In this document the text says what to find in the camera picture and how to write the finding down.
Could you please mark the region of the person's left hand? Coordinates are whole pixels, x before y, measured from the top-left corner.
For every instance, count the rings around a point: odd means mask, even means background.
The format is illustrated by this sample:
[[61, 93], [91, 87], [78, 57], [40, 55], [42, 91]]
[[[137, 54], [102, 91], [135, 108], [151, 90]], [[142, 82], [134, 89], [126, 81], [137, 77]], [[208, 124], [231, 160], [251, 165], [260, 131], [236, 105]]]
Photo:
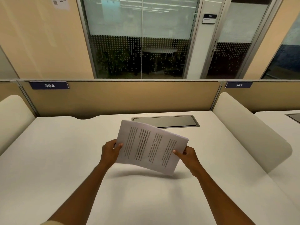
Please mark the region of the person's left hand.
[[114, 153], [114, 145], [116, 142], [117, 140], [114, 139], [103, 145], [99, 165], [109, 169], [116, 162], [119, 155], [119, 153]]

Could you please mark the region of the person's right hand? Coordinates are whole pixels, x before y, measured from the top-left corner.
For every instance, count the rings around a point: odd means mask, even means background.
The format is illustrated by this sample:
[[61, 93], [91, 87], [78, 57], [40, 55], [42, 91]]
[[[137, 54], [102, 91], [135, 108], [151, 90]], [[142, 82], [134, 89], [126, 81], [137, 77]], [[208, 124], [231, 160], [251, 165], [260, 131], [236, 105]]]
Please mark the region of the person's right hand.
[[200, 176], [200, 172], [203, 169], [194, 148], [186, 146], [184, 151], [183, 157], [179, 157], [184, 165], [190, 170], [191, 174], [198, 178]]

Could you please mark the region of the printed white paper sheets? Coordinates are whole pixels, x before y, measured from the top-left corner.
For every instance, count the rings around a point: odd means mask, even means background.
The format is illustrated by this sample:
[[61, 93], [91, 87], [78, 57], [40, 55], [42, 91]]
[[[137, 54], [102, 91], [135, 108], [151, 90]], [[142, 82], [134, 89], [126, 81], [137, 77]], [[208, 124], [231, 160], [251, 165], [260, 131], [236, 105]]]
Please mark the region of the printed white paper sheets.
[[189, 139], [135, 121], [122, 120], [116, 146], [123, 144], [116, 163], [130, 164], [173, 176]]

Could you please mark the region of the person's right forearm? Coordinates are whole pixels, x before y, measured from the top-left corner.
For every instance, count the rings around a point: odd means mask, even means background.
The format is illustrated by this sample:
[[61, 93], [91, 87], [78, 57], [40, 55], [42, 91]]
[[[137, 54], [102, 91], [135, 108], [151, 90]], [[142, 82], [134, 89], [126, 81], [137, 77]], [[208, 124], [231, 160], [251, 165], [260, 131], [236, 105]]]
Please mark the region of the person's right forearm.
[[201, 167], [197, 177], [217, 225], [255, 225]]

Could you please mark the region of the person's left forearm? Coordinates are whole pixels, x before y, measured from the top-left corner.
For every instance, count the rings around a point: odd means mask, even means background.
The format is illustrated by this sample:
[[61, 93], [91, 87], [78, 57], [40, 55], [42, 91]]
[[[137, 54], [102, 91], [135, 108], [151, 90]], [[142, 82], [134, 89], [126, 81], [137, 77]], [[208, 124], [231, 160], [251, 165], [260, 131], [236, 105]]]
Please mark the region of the person's left forearm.
[[102, 180], [113, 164], [100, 161], [84, 182], [41, 225], [86, 225]]

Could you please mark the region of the white curved side divider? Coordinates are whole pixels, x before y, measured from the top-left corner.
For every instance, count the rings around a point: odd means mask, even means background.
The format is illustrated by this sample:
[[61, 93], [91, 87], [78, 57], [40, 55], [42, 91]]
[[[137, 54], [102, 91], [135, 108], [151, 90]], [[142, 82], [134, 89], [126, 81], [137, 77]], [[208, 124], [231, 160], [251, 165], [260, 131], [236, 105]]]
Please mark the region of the white curved side divider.
[[18, 95], [10, 95], [0, 102], [0, 156], [35, 119]]
[[266, 173], [292, 155], [287, 140], [228, 93], [219, 95], [213, 113]]

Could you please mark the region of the blue desk number label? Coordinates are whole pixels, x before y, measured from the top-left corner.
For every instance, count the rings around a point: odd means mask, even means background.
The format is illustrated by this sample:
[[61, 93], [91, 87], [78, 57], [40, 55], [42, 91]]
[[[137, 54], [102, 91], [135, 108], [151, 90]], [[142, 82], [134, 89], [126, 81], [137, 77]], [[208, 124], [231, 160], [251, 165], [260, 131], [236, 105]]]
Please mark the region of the blue desk number label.
[[250, 88], [253, 82], [227, 82], [225, 88]]
[[69, 85], [65, 81], [30, 81], [33, 90], [68, 90]]

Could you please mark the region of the round white meeting table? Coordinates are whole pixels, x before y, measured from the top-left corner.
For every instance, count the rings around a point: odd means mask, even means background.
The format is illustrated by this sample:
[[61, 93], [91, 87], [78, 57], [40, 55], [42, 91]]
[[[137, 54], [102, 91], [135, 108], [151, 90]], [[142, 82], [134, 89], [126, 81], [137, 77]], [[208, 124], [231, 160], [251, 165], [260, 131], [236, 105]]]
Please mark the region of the round white meeting table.
[[170, 60], [178, 52], [177, 48], [145, 48], [142, 50], [142, 73], [165, 74]]

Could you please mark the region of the room number door sign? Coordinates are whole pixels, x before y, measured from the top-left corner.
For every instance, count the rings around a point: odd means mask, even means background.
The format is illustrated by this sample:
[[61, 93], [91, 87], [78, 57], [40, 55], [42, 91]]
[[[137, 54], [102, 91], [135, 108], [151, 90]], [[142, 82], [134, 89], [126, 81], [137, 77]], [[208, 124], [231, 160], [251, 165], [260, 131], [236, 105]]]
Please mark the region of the room number door sign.
[[217, 14], [205, 13], [204, 16], [203, 16], [202, 24], [213, 25], [213, 24], [215, 24], [216, 19], [217, 19]]

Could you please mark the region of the frosted glass window wall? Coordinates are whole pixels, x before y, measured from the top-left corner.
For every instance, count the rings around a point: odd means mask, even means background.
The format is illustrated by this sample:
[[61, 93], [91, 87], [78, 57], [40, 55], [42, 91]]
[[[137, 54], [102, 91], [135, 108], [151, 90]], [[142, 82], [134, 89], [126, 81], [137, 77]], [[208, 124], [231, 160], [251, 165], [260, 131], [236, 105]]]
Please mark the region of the frosted glass window wall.
[[[76, 0], [96, 79], [187, 79], [203, 0]], [[142, 50], [177, 48], [165, 74], [142, 73]]]

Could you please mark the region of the white paper wall notice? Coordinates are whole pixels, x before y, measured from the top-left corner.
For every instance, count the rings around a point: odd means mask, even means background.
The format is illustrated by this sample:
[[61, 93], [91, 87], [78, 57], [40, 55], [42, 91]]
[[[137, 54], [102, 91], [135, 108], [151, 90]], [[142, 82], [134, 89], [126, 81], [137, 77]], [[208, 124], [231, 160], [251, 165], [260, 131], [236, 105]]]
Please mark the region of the white paper wall notice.
[[58, 10], [70, 10], [68, 0], [52, 0], [55, 9]]

